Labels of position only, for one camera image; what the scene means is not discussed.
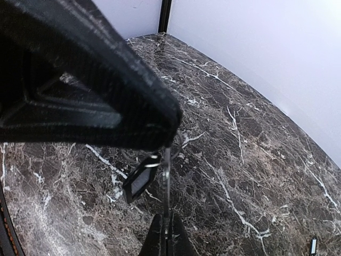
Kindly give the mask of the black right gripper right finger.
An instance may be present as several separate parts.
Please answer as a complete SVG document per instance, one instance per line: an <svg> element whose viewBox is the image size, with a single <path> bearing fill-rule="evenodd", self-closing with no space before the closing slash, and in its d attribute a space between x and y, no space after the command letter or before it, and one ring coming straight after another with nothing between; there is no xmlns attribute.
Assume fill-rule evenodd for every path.
<svg viewBox="0 0 341 256"><path fill-rule="evenodd" d="M196 255L184 228L181 217L171 212L166 225L166 255L194 256Z"/></svg>

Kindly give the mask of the silver keyring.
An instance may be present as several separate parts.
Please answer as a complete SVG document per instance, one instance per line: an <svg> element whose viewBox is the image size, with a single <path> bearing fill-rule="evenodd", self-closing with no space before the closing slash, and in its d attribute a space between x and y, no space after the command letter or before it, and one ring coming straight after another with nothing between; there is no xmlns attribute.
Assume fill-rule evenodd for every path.
<svg viewBox="0 0 341 256"><path fill-rule="evenodd" d="M180 153L184 143L184 136L180 131L177 131L176 136L179 138L180 147L177 152L172 155L171 146L164 149L164 160L160 163L163 167L163 209L165 218L169 218L171 214L171 163L172 160Z"/></svg>

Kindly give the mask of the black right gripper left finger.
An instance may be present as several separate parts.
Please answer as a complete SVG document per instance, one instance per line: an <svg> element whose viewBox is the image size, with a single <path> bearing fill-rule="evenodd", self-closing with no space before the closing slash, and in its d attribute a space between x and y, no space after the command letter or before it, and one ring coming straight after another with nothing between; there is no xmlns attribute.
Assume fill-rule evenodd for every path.
<svg viewBox="0 0 341 256"><path fill-rule="evenodd" d="M138 256L166 255L164 216L156 214Z"/></svg>

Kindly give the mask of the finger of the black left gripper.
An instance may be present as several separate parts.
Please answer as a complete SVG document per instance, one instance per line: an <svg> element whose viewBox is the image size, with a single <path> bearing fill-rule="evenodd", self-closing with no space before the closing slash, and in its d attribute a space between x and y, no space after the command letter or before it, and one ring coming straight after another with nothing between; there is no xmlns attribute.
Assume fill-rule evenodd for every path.
<svg viewBox="0 0 341 256"><path fill-rule="evenodd" d="M179 102L92 1L1 1L1 141L170 147Z"/></svg>

